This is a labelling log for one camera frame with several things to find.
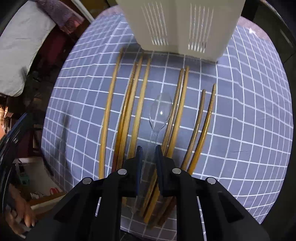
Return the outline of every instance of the spoon handle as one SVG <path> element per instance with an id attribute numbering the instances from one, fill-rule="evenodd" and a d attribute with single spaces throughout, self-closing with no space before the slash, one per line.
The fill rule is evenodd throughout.
<path id="1" fill-rule="evenodd" d="M 152 157 L 151 161 L 153 161 L 158 133 L 159 133 L 159 131 L 156 131 L 156 130 L 152 130 L 152 133 L 151 133 L 151 138 L 150 138 L 150 143 L 149 143 L 149 148 L 148 148 L 149 156 Z"/>

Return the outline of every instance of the chopstick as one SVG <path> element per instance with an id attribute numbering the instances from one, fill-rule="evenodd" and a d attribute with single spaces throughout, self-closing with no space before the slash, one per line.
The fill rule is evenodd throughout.
<path id="1" fill-rule="evenodd" d="M 122 135 L 121 135 L 121 140 L 120 140 L 120 146 L 119 146 L 119 152 L 118 152 L 118 159 L 117 159 L 117 166 L 116 169 L 120 169 L 122 167 L 123 163 L 123 158 L 124 158 L 124 152 L 126 149 L 126 141 L 128 137 L 128 128 L 131 120 L 131 112 L 133 110 L 133 101 L 135 99 L 136 95 L 136 90 L 137 90 L 137 85 L 138 85 L 138 80 L 139 80 L 139 75 L 142 67 L 142 61 L 143 61 L 143 55 L 141 55 L 136 74 L 135 74 L 135 79 L 131 88 L 131 95 L 128 100 L 128 106 L 126 109 L 126 116 L 123 124 L 123 130 L 122 130 Z"/>
<path id="2" fill-rule="evenodd" d="M 184 103 L 185 103 L 188 75 L 189 75 L 189 67 L 187 66 L 186 70 L 185 70 L 185 77 L 184 77 L 184 82 L 183 82 L 182 93 L 181 93 L 179 108 L 178 108 L 178 112 L 177 112 L 177 117 L 176 117 L 176 121 L 175 121 L 175 124 L 174 124 L 172 137 L 170 139 L 168 152 L 166 154 L 166 156 L 168 158 L 172 158 L 173 152 L 174 152 L 174 149 L 175 149 L 175 144 L 176 144 L 176 141 L 177 141 L 178 131 L 179 131 L 179 128 L 180 128 L 180 123 L 181 123 L 181 118 L 182 118 L 182 113 L 183 113 L 183 108 L 184 108 Z"/>
<path id="3" fill-rule="evenodd" d="M 182 112 L 183 112 L 183 108 L 184 108 L 184 103 L 185 103 L 185 96 L 186 96 L 186 90 L 187 90 L 187 83 L 188 83 L 188 75 L 189 75 L 189 67 L 186 67 L 185 70 L 185 76 L 184 76 L 184 82 L 183 82 L 183 88 L 182 88 L 182 92 L 181 92 L 181 97 L 180 97 L 180 102 L 179 102 L 179 107 L 178 107 L 178 111 L 177 111 L 177 116 L 176 116 L 176 120 L 175 120 L 175 124 L 174 124 L 174 129 L 173 129 L 173 133 L 172 133 L 172 137 L 170 140 L 170 144 L 168 147 L 168 152 L 166 154 L 167 157 L 172 158 L 173 156 L 173 151 L 175 148 L 175 144 L 176 144 L 176 140 L 177 140 L 177 135 L 178 135 L 178 131 L 180 128 L 180 123 L 181 123 L 181 118 L 182 118 Z M 152 212 L 155 208 L 156 202 L 159 198 L 160 192 L 159 192 L 159 187 L 158 184 L 156 186 L 156 188 L 154 189 L 154 193 L 151 199 L 151 202 L 148 206 L 147 212 L 144 216 L 144 222 L 148 223 Z"/>
<path id="4" fill-rule="evenodd" d="M 193 147 L 195 145 L 195 141 L 196 141 L 196 138 L 197 138 L 198 130 L 200 128 L 200 122 L 202 120 L 202 111 L 203 111 L 203 108 L 204 108 L 204 104 L 205 104 L 205 89 L 202 90 L 202 96 L 200 98 L 200 106 L 199 106 L 199 110 L 198 110 L 198 114 L 197 114 L 197 119 L 196 119 L 195 126 L 194 126 L 194 129 L 193 129 L 193 133 L 192 133 L 192 136 L 191 136 L 188 148 L 187 148 L 187 152 L 185 154 L 184 160 L 183 160 L 182 165 L 181 165 L 182 170 L 186 170 L 189 159 L 191 157 Z"/>
<path id="5" fill-rule="evenodd" d="M 182 79 L 183 79 L 183 72 L 184 72 L 184 69 L 181 69 L 180 73 L 179 73 L 179 79 L 178 79 L 178 84 L 177 84 L 175 97 L 174 97 L 174 101 L 173 101 L 173 106 L 172 106 L 172 110 L 171 110 L 171 114 L 170 114 L 170 119 L 168 121 L 168 125 L 167 125 L 167 128 L 165 130 L 165 135 L 164 135 L 164 138 L 163 138 L 163 143 L 161 145 L 161 151 L 163 152 L 164 155 L 165 155 L 165 151 L 166 151 L 166 148 L 167 148 L 167 145 L 168 145 L 168 141 L 169 141 L 169 138 L 170 138 L 170 133 L 171 133 L 171 130 L 172 130 L 173 122 L 174 122 L 174 119 L 175 119 L 175 114 L 176 114 L 177 107 L 178 107 L 178 100 L 179 100 L 179 95 L 180 95 L 180 90 L 181 90 Z M 142 205 L 142 207 L 140 209 L 140 216 L 141 217 L 144 216 L 147 205 L 148 205 L 148 203 L 150 201 L 152 192 L 154 190 L 156 181 L 157 181 L 157 171 L 156 171 L 156 169 L 154 169 L 154 173 L 153 173 L 152 179 L 150 181 L 150 185 L 149 185 L 147 194 L 145 196 L 144 203 L 143 203 L 143 205 Z"/>
<path id="6" fill-rule="evenodd" d="M 216 95 L 216 84 L 213 85 L 213 89 L 212 89 L 212 94 L 211 94 L 211 99 L 210 99 L 210 103 L 209 103 L 209 107 L 207 109 L 207 115 L 205 117 L 205 122 L 204 122 L 204 126 L 202 127 L 202 132 L 200 134 L 200 138 L 198 140 L 194 155 L 192 157 L 191 163 L 189 164 L 189 167 L 187 169 L 187 172 L 192 175 L 195 166 L 197 164 L 197 161 L 200 157 L 200 154 L 202 152 L 202 148 L 203 145 L 205 143 L 205 138 L 207 136 L 207 130 L 209 128 L 210 125 L 210 120 L 211 120 L 211 115 L 212 115 L 212 109 L 213 109 L 213 104 L 214 104 L 214 99 L 215 99 L 215 95 Z"/>
<path id="7" fill-rule="evenodd" d="M 140 92 L 140 97 L 139 97 L 139 101 L 138 101 L 135 120 L 133 123 L 133 131 L 131 134 L 131 142 L 130 142 L 130 147 L 129 147 L 127 159 L 133 158 L 135 156 L 135 152 L 136 152 L 136 144 L 137 144 L 137 138 L 138 138 L 138 133 L 139 133 L 141 114 L 142 114 L 142 109 L 143 109 L 143 104 L 144 104 L 145 90 L 146 90 L 148 76 L 149 76 L 149 70 L 150 70 L 150 61 L 151 61 L 151 59 L 149 58 L 148 62 L 147 62 L 147 67 L 146 67 L 146 72 L 144 75 L 142 87 L 141 87 L 141 92 Z"/>
<path id="8" fill-rule="evenodd" d="M 178 84 L 177 84 L 175 96 L 174 96 L 174 102 L 173 102 L 173 106 L 172 106 L 171 116 L 170 116 L 170 119 L 168 121 L 168 126 L 167 126 L 167 128 L 165 130 L 165 135 L 163 137 L 163 143 L 161 145 L 161 151 L 163 152 L 163 155 L 165 155 L 165 152 L 166 152 L 166 149 L 167 149 L 167 146 L 168 146 L 170 133 L 171 133 L 171 130 L 172 130 L 173 122 L 174 122 L 175 115 L 176 115 L 177 108 L 178 108 L 178 101 L 179 101 L 179 96 L 180 96 L 180 91 L 181 91 L 183 72 L 184 72 L 184 69 L 181 69 L 180 73 L 179 73 L 179 79 L 178 79 Z"/>
<path id="9" fill-rule="evenodd" d="M 199 130 L 199 127 L 200 127 L 200 122 L 201 122 L 201 119 L 202 119 L 202 111 L 203 111 L 203 108 L 204 108 L 204 103 L 205 103 L 205 89 L 202 90 L 202 95 L 201 95 L 201 98 L 200 98 L 200 105 L 199 105 L 199 110 L 198 110 L 198 114 L 197 114 L 197 119 L 196 119 L 195 126 L 194 126 L 194 129 L 193 129 L 193 133 L 192 133 L 189 145 L 188 145 L 187 152 L 186 152 L 185 157 L 183 159 L 183 162 L 181 164 L 181 169 L 182 170 L 186 169 L 186 167 L 188 165 L 188 162 L 189 162 L 189 159 L 191 157 L 192 151 L 193 151 L 193 147 L 195 145 L 198 130 Z M 168 209 L 168 206 L 171 206 L 171 203 L 172 203 L 173 200 L 174 200 L 173 197 L 169 197 L 169 198 L 166 199 L 165 203 L 162 205 L 160 211 L 158 212 L 155 220 L 153 221 L 152 226 L 155 226 L 159 222 L 159 220 L 161 219 L 161 217 L 163 216 L 165 211 Z"/>
<path id="10" fill-rule="evenodd" d="M 193 174 L 193 171 L 194 171 L 194 169 L 196 167 L 197 161 L 198 161 L 198 159 L 200 157 L 200 154 L 201 154 L 203 145 L 205 143 L 205 138 L 206 138 L 206 135 L 207 135 L 207 130 L 208 130 L 209 125 L 210 125 L 210 120 L 211 120 L 211 115 L 212 115 L 212 110 L 213 110 L 213 104 L 214 104 L 215 95 L 216 95 L 216 84 L 213 85 L 211 99 L 210 99 L 209 107 L 207 109 L 207 115 L 205 117 L 205 122 L 204 122 L 204 125 L 202 127 L 202 132 L 200 134 L 200 138 L 198 139 L 198 143 L 197 143 L 197 146 L 196 146 L 194 155 L 192 157 L 191 163 L 189 164 L 189 167 L 187 169 L 187 172 L 190 175 Z M 157 216 L 154 224 L 157 223 L 158 225 L 162 226 L 163 223 L 166 221 L 166 219 L 171 214 L 173 208 L 176 205 L 176 198 L 170 198 L 170 199 L 171 199 L 170 200 L 170 203 L 167 200 L 165 202 L 163 208 L 161 209 L 161 212 L 160 213 L 164 213 L 164 215 L 162 217 L 158 217 Z"/>
<path id="11" fill-rule="evenodd" d="M 117 136 L 116 136 L 111 172 L 114 172 L 116 170 L 116 166 L 117 166 L 117 158 L 118 158 L 120 140 L 121 140 L 121 135 L 122 135 L 123 123 L 124 123 L 124 119 L 125 119 L 125 115 L 126 115 L 126 108 L 127 108 L 128 100 L 129 100 L 129 97 L 131 94 L 131 86 L 132 86 L 133 80 L 135 78 L 136 67 L 137 67 L 137 62 L 135 62 L 133 64 L 131 77 L 128 82 L 128 88 L 126 90 L 126 96 L 124 98 L 124 103 L 123 103 L 123 107 L 122 107 L 122 111 L 121 111 L 121 115 L 120 115 L 120 119 L 119 119 L 119 125 L 118 125 L 118 131 L 117 131 Z"/>
<path id="12" fill-rule="evenodd" d="M 113 71 L 112 80 L 111 80 L 111 84 L 110 84 L 109 92 L 107 96 L 107 103 L 106 103 L 104 121 L 102 125 L 101 138 L 100 138 L 101 146 L 100 146 L 100 153 L 99 153 L 99 179 L 102 179 L 105 177 L 105 155 L 106 155 L 107 132 L 108 132 L 110 110 L 111 110 L 111 104 L 112 104 L 112 96 L 113 96 L 113 91 L 115 87 L 115 81 L 116 81 L 120 60 L 122 57 L 122 52 L 123 50 L 121 49 L 116 60 L 116 65 Z"/>

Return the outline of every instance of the transparent spoon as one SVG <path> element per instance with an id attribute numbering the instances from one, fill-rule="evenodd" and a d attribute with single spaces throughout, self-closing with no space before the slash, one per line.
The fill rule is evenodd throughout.
<path id="1" fill-rule="evenodd" d="M 151 105 L 149 121 L 152 133 L 149 143 L 149 153 L 154 153 L 160 130 L 166 125 L 172 109 L 172 99 L 167 92 L 160 93 Z"/>

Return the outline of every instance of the table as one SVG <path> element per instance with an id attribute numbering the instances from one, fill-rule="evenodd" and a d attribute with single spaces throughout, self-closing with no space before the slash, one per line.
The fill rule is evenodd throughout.
<path id="1" fill-rule="evenodd" d="M 84 177 L 98 178 L 99 137 L 116 58 L 125 49 L 113 94 L 107 138 L 105 176 L 111 171 L 119 116 L 133 62 L 141 49 L 121 13 L 102 14 L 89 26 L 68 56 L 46 112 L 42 149 L 54 169 L 54 181 L 69 191 Z M 194 177 L 213 176 L 260 223 L 281 189 L 289 162 L 292 105 L 287 77 L 273 44 L 237 26 L 217 64 L 190 56 L 144 51 L 151 70 L 137 145 L 151 134 L 149 109 L 160 92 L 173 99 L 180 68 L 190 67 L 185 106 L 173 154 L 180 165 L 191 138 L 201 90 L 206 89 L 205 119 L 213 83 L 217 95 L 211 124 Z M 142 81 L 139 81 L 129 134 Z M 158 137 L 161 144 L 164 129 Z M 121 228 L 153 240 L 176 239 L 176 211 L 162 227 L 148 229 L 137 215 L 151 178 L 145 163 L 141 192 L 122 209 Z"/>

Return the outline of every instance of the white container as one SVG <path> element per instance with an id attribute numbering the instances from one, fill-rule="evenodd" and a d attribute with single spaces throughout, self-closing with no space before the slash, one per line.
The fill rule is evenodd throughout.
<path id="1" fill-rule="evenodd" d="M 117 0 L 144 50 L 174 52 L 216 62 L 245 0 Z"/>

